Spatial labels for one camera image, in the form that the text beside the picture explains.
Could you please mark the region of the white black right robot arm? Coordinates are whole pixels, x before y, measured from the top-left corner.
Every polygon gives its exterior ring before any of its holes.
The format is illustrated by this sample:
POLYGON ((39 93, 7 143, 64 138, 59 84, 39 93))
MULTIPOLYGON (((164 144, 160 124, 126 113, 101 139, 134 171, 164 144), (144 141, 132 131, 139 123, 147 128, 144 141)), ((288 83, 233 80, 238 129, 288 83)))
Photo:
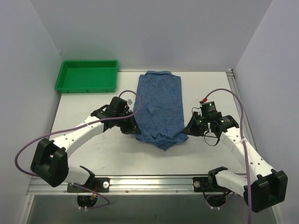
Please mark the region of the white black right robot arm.
POLYGON ((269 165, 243 136, 236 120, 230 115, 223 116, 213 101, 200 102, 199 111, 192 113, 183 132, 203 138, 211 133, 217 143, 222 142, 231 151, 247 173, 242 176, 224 166, 214 168, 208 172, 203 190, 228 189, 240 195, 255 213, 285 200, 288 183, 285 172, 269 165))

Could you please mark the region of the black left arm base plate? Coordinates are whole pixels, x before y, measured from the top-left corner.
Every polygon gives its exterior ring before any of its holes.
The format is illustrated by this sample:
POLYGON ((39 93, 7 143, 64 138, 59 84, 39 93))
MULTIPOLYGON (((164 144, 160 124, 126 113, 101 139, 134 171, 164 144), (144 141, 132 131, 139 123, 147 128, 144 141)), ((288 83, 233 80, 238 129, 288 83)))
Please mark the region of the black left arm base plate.
MULTIPOLYGON (((90 183, 86 183, 83 187, 93 190, 99 193, 107 193, 110 187, 110 178, 109 177, 95 177, 90 183)), ((85 189, 68 184, 67 186, 68 193, 85 193, 88 192, 85 189)))

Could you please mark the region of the blue checked long sleeve shirt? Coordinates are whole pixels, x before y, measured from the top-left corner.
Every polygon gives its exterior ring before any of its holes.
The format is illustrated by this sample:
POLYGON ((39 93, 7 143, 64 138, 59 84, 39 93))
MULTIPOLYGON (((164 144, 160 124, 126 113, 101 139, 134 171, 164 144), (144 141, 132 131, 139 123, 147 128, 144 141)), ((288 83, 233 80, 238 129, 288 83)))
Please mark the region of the blue checked long sleeve shirt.
POLYGON ((139 76, 137 95, 141 103, 135 101, 134 116, 141 133, 135 138, 166 151, 170 147, 184 143, 188 136, 183 133, 184 111, 181 77, 170 71, 152 71, 139 76))

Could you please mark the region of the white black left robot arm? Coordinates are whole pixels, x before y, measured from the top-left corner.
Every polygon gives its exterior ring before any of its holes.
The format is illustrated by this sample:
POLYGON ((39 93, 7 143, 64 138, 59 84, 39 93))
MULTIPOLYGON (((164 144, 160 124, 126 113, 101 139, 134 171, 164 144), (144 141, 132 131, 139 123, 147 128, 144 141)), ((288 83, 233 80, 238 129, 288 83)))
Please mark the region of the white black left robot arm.
POLYGON ((41 139, 30 166, 31 171, 52 187, 66 182, 77 184, 84 192, 91 191, 95 186, 95 174, 84 166, 70 166, 69 157, 90 139, 115 126, 123 134, 141 134, 134 115, 126 100, 113 97, 110 104, 93 111, 67 134, 52 140, 41 139))

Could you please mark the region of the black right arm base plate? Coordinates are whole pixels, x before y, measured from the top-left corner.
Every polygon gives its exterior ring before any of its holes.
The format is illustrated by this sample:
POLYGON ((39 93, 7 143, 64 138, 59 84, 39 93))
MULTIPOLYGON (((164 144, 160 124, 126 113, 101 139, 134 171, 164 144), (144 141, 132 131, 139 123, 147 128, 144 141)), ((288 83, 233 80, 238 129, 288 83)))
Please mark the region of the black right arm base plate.
POLYGON ((216 181, 216 175, 221 171, 228 170, 226 167, 221 166, 212 169, 205 176, 196 176, 192 178, 194 192, 229 192, 229 189, 221 187, 216 181))

